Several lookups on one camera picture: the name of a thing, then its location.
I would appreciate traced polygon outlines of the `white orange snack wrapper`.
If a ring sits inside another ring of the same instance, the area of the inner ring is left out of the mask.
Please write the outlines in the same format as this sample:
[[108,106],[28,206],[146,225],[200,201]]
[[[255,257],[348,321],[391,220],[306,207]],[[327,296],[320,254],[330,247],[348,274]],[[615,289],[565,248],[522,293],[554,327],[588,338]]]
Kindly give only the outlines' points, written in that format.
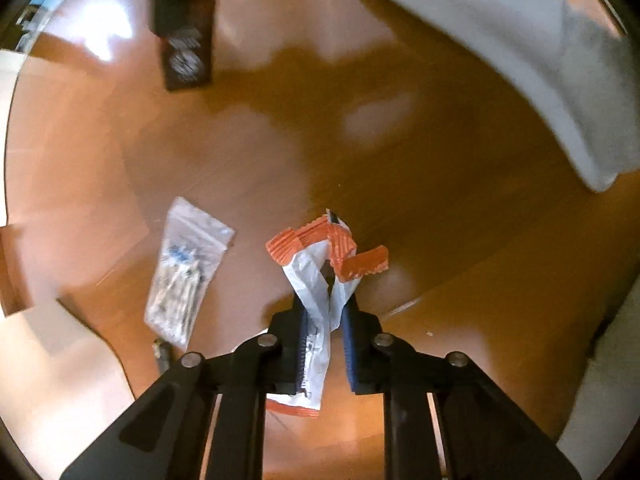
[[388,249],[360,252],[348,225],[329,210],[300,228],[283,230],[266,243],[266,251],[282,268],[309,318],[302,384],[294,394],[268,394],[267,408],[316,417],[330,365],[331,334],[340,327],[344,307],[362,278],[388,270]]

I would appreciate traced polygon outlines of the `beige plastic trash bin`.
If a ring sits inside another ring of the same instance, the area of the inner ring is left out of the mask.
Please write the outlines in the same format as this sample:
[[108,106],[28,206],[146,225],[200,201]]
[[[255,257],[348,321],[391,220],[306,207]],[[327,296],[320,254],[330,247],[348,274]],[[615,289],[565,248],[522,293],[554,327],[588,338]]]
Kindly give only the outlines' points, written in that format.
[[26,304],[13,242],[1,226],[1,456],[26,479],[58,479],[134,402],[113,346],[70,292]]

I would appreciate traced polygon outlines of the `black lighter stick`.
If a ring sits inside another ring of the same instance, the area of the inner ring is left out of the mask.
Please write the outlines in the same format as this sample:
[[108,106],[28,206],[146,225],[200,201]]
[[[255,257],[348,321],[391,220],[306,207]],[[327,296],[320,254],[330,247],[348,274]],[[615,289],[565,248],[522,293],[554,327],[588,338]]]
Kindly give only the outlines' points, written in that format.
[[152,344],[152,350],[158,374],[163,375],[171,368],[174,362],[174,352],[171,344],[162,338],[156,338]]

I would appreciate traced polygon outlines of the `clear bag of swabs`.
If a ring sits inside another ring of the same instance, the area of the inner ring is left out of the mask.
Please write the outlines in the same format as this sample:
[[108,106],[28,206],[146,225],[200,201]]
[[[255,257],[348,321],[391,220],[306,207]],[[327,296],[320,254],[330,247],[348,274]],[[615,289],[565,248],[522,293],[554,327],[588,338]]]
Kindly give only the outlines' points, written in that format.
[[167,211],[144,322],[181,351],[189,347],[207,287],[235,230],[177,197]]

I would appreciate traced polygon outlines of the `right grey slipper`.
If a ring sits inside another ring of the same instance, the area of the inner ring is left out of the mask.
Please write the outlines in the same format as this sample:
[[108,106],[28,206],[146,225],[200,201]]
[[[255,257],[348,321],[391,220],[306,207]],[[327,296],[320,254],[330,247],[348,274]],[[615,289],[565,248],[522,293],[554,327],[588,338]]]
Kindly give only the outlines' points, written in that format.
[[607,190],[639,168],[639,47],[568,0],[392,0],[517,88],[582,182]]

